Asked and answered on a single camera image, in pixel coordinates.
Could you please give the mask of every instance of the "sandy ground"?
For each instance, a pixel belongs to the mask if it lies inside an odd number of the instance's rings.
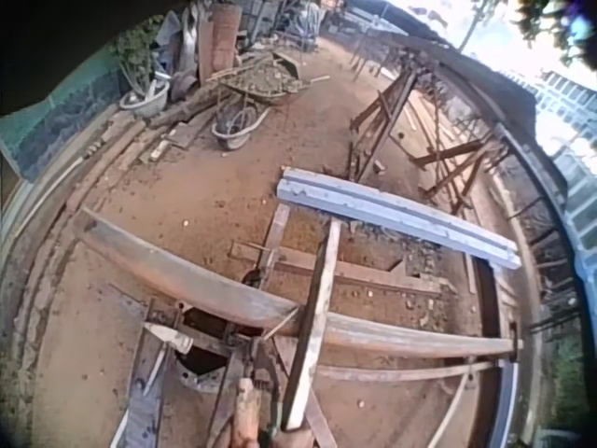
[[[158,163],[135,165],[104,202],[101,215],[127,231],[176,255],[227,277],[241,280],[247,263],[228,257],[232,240],[263,241],[277,200],[274,188],[283,166],[341,174],[348,156],[348,122],[389,81],[366,71],[355,83],[350,55],[322,41],[318,53],[305,55],[304,77],[331,75],[314,85],[289,108],[270,114],[251,141],[223,157],[213,137],[204,133],[187,151],[172,149]],[[399,122],[405,146],[423,154],[422,137],[406,119]],[[407,162],[391,144],[382,155],[388,170],[368,183],[420,200],[419,185],[430,175]],[[314,253],[322,238],[322,219],[293,211],[283,245]],[[344,229],[340,259],[389,269],[404,258],[408,269],[441,274],[458,294],[445,294],[433,311],[422,297],[335,287],[331,308],[384,323],[479,335],[477,299],[469,294],[462,254],[429,251],[407,239],[392,241],[370,231],[352,235]],[[44,447],[94,447],[109,444],[126,403],[126,387],[140,322],[104,294],[113,283],[146,301],[152,291],[119,272],[79,244],[66,266],[52,305],[37,371],[34,442]],[[277,273],[270,291],[304,302],[309,278]],[[413,309],[407,307],[412,301]],[[328,364],[371,368],[438,365],[439,361],[403,359],[326,349]],[[449,406],[458,379],[403,385],[347,385],[317,380],[315,389],[341,447],[425,446]],[[466,446],[476,390],[467,390],[460,412],[441,443]],[[365,406],[359,408],[357,402]],[[215,396],[190,392],[172,376],[160,433],[161,446],[196,447],[204,440]]]

